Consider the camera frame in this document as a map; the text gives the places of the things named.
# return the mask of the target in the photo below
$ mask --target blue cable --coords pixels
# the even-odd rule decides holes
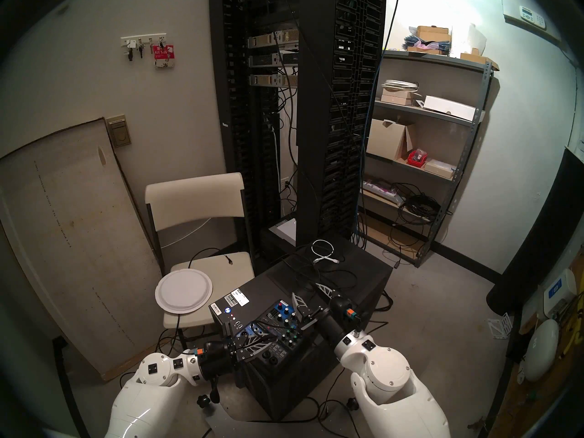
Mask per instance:
[[[395,0],[395,7],[394,7],[394,14],[391,17],[390,23],[390,30],[387,33],[386,44],[383,47],[383,52],[381,53],[381,59],[379,60],[379,64],[377,65],[377,70],[375,71],[375,76],[373,77],[373,87],[371,89],[371,95],[369,97],[369,108],[367,109],[367,119],[365,119],[365,128],[363,129],[363,138],[361,139],[361,151],[359,152],[359,189],[363,191],[363,149],[365,148],[365,132],[367,131],[367,122],[369,122],[369,114],[371,113],[371,109],[374,105],[374,97],[375,97],[375,84],[377,84],[377,77],[379,76],[379,70],[381,70],[381,62],[383,61],[383,55],[386,52],[387,44],[390,41],[390,34],[391,29],[394,25],[395,13],[398,10],[398,2],[399,0]],[[355,205],[355,235],[359,237],[359,201]]]

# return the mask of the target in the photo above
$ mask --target floor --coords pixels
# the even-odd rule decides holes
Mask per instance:
[[[367,251],[393,265],[390,259],[395,260],[395,256],[381,248],[368,244]],[[402,263],[394,270],[386,288],[394,305],[386,313],[374,314],[374,319],[389,322],[373,333],[376,343],[391,346],[408,359],[444,410],[453,438],[478,435],[478,430],[467,426],[486,416],[503,369],[507,341],[492,339],[486,323],[488,318],[497,318],[485,302],[491,287],[489,281],[432,253],[419,269]],[[119,379],[104,384],[82,358],[66,353],[65,359],[89,434],[102,437],[120,391]],[[323,401],[340,371],[340,366],[335,368],[311,396]],[[345,403],[353,396],[349,376],[349,371],[342,374],[330,398]],[[204,434],[208,426],[196,401],[209,390],[201,387],[186,391],[167,436],[199,438]],[[247,389],[238,389],[229,376],[220,379],[219,392],[221,404],[234,419],[268,419]],[[287,419],[311,417],[314,409],[311,402],[303,402]],[[353,416],[360,436],[372,437],[361,412]],[[344,434],[356,436],[349,429]],[[213,433],[208,437],[215,438]]]

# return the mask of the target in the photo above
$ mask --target chair backrest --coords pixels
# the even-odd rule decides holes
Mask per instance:
[[[239,172],[153,183],[146,187],[156,232],[184,222],[217,217],[244,217]]]

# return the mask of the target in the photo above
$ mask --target black speaker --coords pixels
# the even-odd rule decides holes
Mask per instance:
[[[563,152],[554,184],[521,248],[486,296],[503,315],[523,305],[554,267],[584,213],[584,163]]]

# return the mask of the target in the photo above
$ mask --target paper plate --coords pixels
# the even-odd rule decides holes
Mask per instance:
[[[158,305],[171,314],[188,314],[203,306],[211,297],[213,283],[202,271],[192,268],[171,271],[156,286]]]

